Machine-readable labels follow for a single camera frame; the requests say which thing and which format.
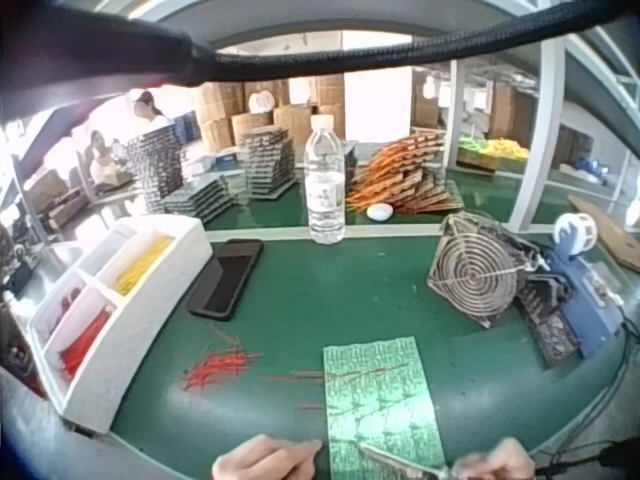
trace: green circuit board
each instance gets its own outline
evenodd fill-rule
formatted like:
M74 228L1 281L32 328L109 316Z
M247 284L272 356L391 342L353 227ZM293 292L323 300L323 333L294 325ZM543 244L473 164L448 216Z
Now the green circuit board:
M413 337L324 349L332 480L397 478L359 443L425 466L444 464L429 388Z

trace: hand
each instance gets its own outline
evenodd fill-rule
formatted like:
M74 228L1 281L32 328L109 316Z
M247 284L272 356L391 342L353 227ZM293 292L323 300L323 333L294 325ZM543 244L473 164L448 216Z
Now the hand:
M459 459L453 473L462 479L529 480L536 464L515 438L505 438L490 453L472 453Z
M322 442L293 443L258 435L213 464L214 480L311 480Z

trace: white spool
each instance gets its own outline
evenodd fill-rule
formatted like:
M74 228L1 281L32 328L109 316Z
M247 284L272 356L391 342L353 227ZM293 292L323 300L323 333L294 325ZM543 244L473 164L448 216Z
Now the white spool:
M560 233L571 231L571 225L577 228L576 239L571 247L571 255L591 250L598 240L598 227L586 213L565 213L561 215L553 229L553 240L560 243Z

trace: black phone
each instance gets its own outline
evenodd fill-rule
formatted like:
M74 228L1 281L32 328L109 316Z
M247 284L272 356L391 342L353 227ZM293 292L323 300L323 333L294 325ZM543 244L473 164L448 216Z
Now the black phone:
M226 242L196 280L187 310L199 317L230 320L262 250L260 240Z

